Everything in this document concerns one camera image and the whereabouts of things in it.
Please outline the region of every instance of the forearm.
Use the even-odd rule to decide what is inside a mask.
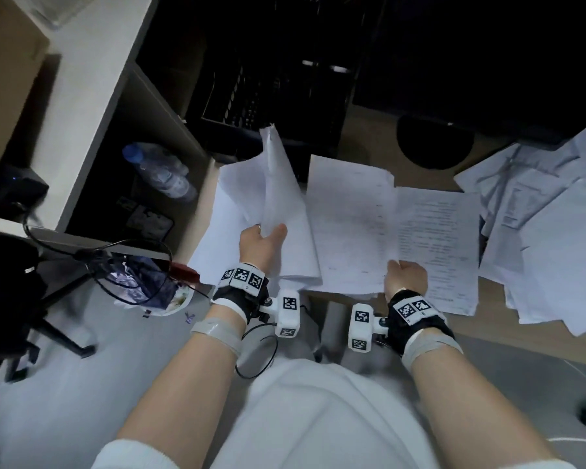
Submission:
[[[420,355],[412,364],[412,376],[453,468],[556,459],[527,418],[456,349],[443,346]]]
[[[207,318],[231,324],[241,337],[246,323],[213,305]],[[198,469],[219,423],[237,357],[219,340],[195,333],[141,398],[117,434],[146,443],[181,469]]]

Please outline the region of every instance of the plastic water bottle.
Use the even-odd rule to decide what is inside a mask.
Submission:
[[[160,145],[131,143],[122,150],[144,181],[167,197],[191,202],[197,197],[195,187],[185,178],[188,167]]]

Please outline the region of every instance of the black office chair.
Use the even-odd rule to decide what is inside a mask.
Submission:
[[[47,284],[37,272],[37,248],[10,236],[0,235],[0,365],[8,360],[5,381],[26,378],[28,369],[17,370],[20,359],[28,355],[37,361],[39,348],[28,342],[31,329],[52,339],[81,358],[95,354],[95,346],[80,347],[44,318],[47,308],[89,280],[89,275],[73,280],[44,298]]]

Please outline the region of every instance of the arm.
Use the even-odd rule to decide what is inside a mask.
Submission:
[[[406,288],[423,295],[426,270],[389,262],[385,295]],[[439,333],[434,328],[422,331]],[[412,376],[432,431],[454,468],[500,468],[557,459],[523,414],[456,349],[441,346],[416,357]]]
[[[262,238],[258,226],[241,234],[241,261],[269,271],[287,230],[280,225]],[[213,305],[219,318],[242,336],[247,322],[226,306]],[[166,454],[181,469],[199,469],[219,423],[236,355],[219,340],[193,334],[141,398],[117,439],[140,441]]]

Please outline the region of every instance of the wooden desk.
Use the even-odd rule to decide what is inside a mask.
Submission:
[[[453,176],[503,144],[502,141],[476,137],[472,152],[462,164],[445,171],[430,171],[413,164],[403,155],[396,140],[394,117],[351,106],[338,158],[382,167],[393,173],[396,186],[460,191]],[[197,210],[179,246],[176,261],[188,262],[208,227],[217,177],[217,166],[211,163]],[[350,298],[338,294],[314,294],[331,301],[353,304]],[[448,315],[455,332],[586,364],[586,334],[573,337],[561,321],[519,324],[517,312],[505,305],[503,287],[484,278],[480,278],[479,282],[479,299],[475,316]]]

